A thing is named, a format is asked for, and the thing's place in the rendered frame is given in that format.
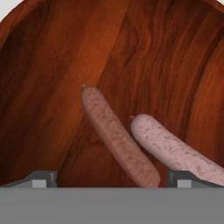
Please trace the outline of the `pink sausage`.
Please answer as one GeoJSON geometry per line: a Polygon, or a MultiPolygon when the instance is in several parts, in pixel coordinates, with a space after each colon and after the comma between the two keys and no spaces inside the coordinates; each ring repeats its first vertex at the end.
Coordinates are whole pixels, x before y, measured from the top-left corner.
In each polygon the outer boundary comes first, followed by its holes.
{"type": "Polygon", "coordinates": [[[134,116],[130,130],[146,151],[171,170],[190,172],[201,180],[224,186],[224,168],[172,134],[153,116],[134,116]]]}
{"type": "Polygon", "coordinates": [[[117,163],[137,185],[158,187],[161,180],[158,169],[125,129],[104,94],[97,87],[81,88],[83,110],[117,163]]]}

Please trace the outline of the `brown wooden bowl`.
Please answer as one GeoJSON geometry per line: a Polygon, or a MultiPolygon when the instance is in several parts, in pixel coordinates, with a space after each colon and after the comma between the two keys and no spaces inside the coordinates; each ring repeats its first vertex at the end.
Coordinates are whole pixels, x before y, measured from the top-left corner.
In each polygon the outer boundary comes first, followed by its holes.
{"type": "Polygon", "coordinates": [[[0,185],[35,171],[62,187],[136,187],[88,120],[98,88],[159,186],[169,167],[133,137],[153,116],[224,168],[224,6],[213,0],[23,0],[0,22],[0,185]]]}

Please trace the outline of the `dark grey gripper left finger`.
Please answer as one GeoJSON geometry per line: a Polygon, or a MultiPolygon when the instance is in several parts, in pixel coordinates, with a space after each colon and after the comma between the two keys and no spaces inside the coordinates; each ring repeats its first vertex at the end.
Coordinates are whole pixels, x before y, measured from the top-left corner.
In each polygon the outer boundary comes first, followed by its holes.
{"type": "Polygon", "coordinates": [[[56,187],[57,183],[56,171],[33,171],[27,177],[10,182],[9,184],[1,185],[3,187],[30,187],[30,188],[52,188],[56,187]]]}

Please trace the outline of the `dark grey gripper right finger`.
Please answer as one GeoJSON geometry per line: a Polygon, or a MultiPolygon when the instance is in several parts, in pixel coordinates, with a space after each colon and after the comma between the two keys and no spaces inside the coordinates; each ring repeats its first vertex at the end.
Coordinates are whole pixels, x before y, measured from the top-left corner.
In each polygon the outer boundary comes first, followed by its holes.
{"type": "Polygon", "coordinates": [[[189,171],[168,171],[167,186],[170,188],[223,188],[223,185],[202,180],[189,171]]]}

